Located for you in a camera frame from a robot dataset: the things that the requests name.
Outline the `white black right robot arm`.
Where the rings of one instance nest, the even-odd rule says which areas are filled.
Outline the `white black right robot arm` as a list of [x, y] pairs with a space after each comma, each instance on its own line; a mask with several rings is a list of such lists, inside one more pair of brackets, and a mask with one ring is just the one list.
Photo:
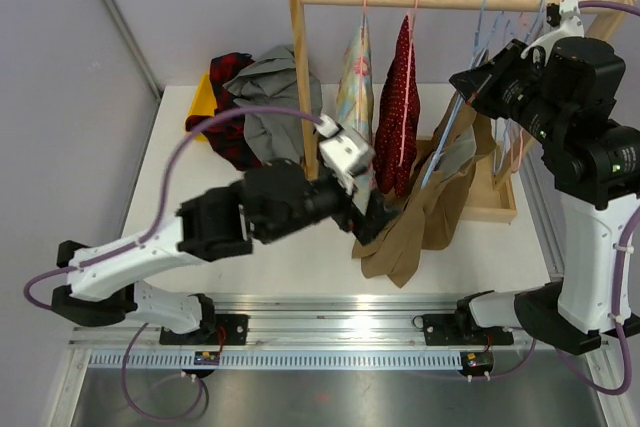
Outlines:
[[453, 327], [463, 342], [478, 342], [489, 328], [519, 328], [581, 355], [604, 336], [638, 333], [624, 253], [639, 208], [639, 133], [611, 118], [625, 71], [607, 42], [566, 37], [549, 48], [514, 40], [483, 65], [452, 75], [476, 112], [515, 122], [541, 145], [566, 225], [562, 279], [462, 299]]

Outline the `red white polka-dot skirt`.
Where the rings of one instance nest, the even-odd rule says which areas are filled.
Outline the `red white polka-dot skirt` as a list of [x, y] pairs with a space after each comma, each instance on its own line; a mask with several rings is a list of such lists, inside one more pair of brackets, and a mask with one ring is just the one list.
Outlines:
[[420, 112], [413, 22], [406, 14], [383, 85], [374, 139], [375, 179], [383, 194], [393, 191], [401, 197], [410, 190], [409, 178], [417, 157]]

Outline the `tan brown skirt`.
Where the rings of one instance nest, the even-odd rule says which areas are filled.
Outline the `tan brown skirt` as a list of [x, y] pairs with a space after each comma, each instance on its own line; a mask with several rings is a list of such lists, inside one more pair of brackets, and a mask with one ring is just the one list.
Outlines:
[[496, 148], [490, 119], [463, 104], [435, 171], [427, 186], [422, 187], [438, 136], [451, 109], [447, 109], [433, 137], [418, 144], [418, 157], [409, 178], [408, 193], [401, 197], [394, 193], [388, 196], [390, 202], [400, 208], [400, 215], [372, 243], [354, 244], [352, 257], [361, 261], [364, 277], [386, 276], [401, 288], [417, 272], [424, 250], [439, 251], [450, 245], [468, 199], [477, 164]]

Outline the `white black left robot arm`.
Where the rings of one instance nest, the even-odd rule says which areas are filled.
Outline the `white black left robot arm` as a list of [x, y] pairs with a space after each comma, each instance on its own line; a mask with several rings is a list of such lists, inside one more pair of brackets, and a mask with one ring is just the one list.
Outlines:
[[334, 174], [309, 181], [299, 165], [276, 159], [182, 203], [149, 239], [131, 235], [100, 247], [61, 243], [58, 265], [69, 272], [52, 293], [51, 309], [83, 327], [155, 324], [163, 329], [163, 345], [232, 343], [233, 328], [245, 327], [247, 317], [217, 315], [210, 297], [165, 291], [147, 278], [249, 255], [254, 242], [270, 244], [327, 218], [361, 244], [370, 243], [399, 210], [377, 191], [365, 213], [354, 198]]

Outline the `blue wire hanger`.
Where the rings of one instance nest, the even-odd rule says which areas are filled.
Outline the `blue wire hanger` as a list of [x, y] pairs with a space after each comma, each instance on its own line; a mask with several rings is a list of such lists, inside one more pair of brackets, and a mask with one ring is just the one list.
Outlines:
[[[482, 5], [478, 14], [477, 25], [474, 31], [472, 56], [469, 63], [470, 68], [474, 68], [480, 65], [483, 56], [488, 51], [489, 42], [492, 40], [495, 34], [497, 24], [503, 16], [503, 13], [498, 15], [498, 17], [494, 20], [493, 26], [491, 27], [487, 36], [483, 40], [481, 40], [480, 34], [482, 29], [483, 16], [487, 8], [487, 3], [488, 3], [488, 0], [482, 1]], [[421, 184], [422, 187], [427, 186], [433, 172], [435, 171], [436, 165], [441, 158], [441, 154], [444, 150], [444, 146], [449, 136], [449, 133], [452, 129], [453, 123], [463, 103], [463, 100], [459, 93], [456, 93], [454, 95], [453, 101], [454, 101], [453, 108], [451, 109], [451, 112], [446, 115], [446, 123], [444, 128], [442, 129], [441, 134], [438, 136], [438, 143], [431, 156], [431, 160], [429, 161], [427, 170], [425, 172], [425, 176], [422, 180], [422, 184]]]
[[[518, 26], [509, 18], [503, 28], [502, 41], [507, 44], [510, 40], [519, 38], [525, 43], [529, 43], [534, 34], [539, 29], [539, 23], [543, 16], [546, 0], [540, 0], [535, 16], [521, 12], [518, 17]], [[502, 136], [500, 149], [494, 153], [492, 160], [492, 173], [496, 174], [503, 167], [507, 155], [507, 148], [511, 146], [511, 121], [502, 122]]]

